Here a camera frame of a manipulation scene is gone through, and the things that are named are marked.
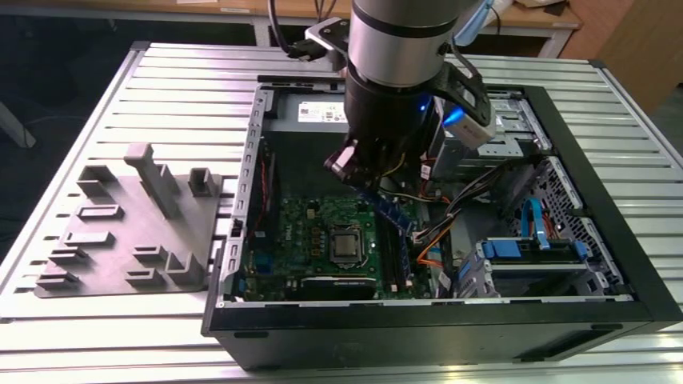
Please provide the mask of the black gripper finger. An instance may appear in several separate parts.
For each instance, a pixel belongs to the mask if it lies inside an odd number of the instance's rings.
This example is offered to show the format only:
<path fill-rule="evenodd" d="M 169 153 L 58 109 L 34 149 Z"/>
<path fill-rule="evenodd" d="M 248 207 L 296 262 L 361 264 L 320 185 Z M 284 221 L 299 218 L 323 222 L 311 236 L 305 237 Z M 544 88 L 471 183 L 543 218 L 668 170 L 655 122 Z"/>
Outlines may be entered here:
<path fill-rule="evenodd" d="M 408 147 L 389 161 L 385 169 L 380 172 L 381 190 L 391 192 L 416 192 L 420 183 L 420 152 L 416 147 Z"/>
<path fill-rule="evenodd" d="M 325 169 L 347 186 L 357 188 L 373 188 L 379 173 L 375 168 L 361 161 L 355 146 L 345 146 L 335 151 L 324 162 Z"/>

